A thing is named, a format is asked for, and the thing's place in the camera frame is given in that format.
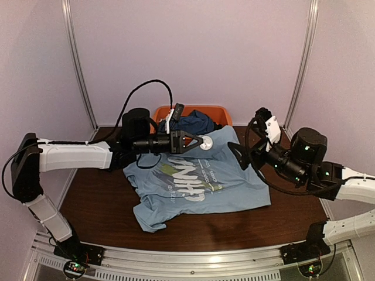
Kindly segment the painted round brooch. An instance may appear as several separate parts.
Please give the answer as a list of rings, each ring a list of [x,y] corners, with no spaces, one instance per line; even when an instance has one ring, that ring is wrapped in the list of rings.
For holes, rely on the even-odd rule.
[[[202,136],[202,143],[200,144],[200,148],[203,150],[210,150],[213,147],[213,140],[211,137],[205,135]]]

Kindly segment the light blue printed t-shirt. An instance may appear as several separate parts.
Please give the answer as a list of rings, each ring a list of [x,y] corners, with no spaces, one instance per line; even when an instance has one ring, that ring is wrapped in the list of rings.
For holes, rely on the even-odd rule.
[[[271,205],[268,186],[252,167],[243,170],[228,147],[239,143],[233,127],[208,134],[209,150],[196,147],[181,155],[141,155],[124,174],[140,197],[133,208],[145,232],[166,228],[181,214],[231,213]]]

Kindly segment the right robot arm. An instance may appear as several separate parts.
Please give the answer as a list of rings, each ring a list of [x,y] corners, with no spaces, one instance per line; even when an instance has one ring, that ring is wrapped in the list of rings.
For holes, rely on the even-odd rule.
[[[301,128],[292,138],[288,149],[279,142],[271,143],[264,136],[253,147],[230,142],[229,149],[240,167],[252,167],[268,187],[293,196],[315,196],[330,201],[354,200],[374,204],[374,176],[357,172],[338,163],[325,161],[328,146],[326,136],[311,128]],[[264,165],[304,192],[282,189],[270,183],[260,172]],[[310,225],[300,252],[313,258],[324,247],[347,239],[374,234],[374,211],[338,221],[322,221]]]

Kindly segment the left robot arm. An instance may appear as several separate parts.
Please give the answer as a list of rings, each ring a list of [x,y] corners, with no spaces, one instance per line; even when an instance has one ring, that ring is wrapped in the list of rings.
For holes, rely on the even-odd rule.
[[[141,154],[183,154],[204,144],[204,137],[173,131],[168,123],[165,132],[158,132],[157,128],[147,109],[134,108],[122,116],[122,128],[115,139],[50,141],[27,133],[18,150],[5,163],[11,167],[12,180],[12,189],[6,193],[27,206],[65,255],[78,260],[84,255],[84,246],[74,228],[43,191],[40,174],[63,169],[123,169],[136,162]]]

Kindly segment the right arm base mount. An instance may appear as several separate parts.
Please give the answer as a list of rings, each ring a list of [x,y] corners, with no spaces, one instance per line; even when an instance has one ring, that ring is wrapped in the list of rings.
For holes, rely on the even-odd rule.
[[[280,247],[279,250],[284,265],[317,259],[330,253],[330,247],[323,241],[288,244]]]

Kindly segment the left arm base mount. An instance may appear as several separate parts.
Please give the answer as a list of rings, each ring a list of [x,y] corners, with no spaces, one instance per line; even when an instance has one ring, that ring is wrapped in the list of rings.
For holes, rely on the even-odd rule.
[[[105,249],[82,243],[77,237],[70,237],[65,241],[56,241],[53,253],[57,256],[70,259],[71,261],[83,263],[84,265],[102,264]]]

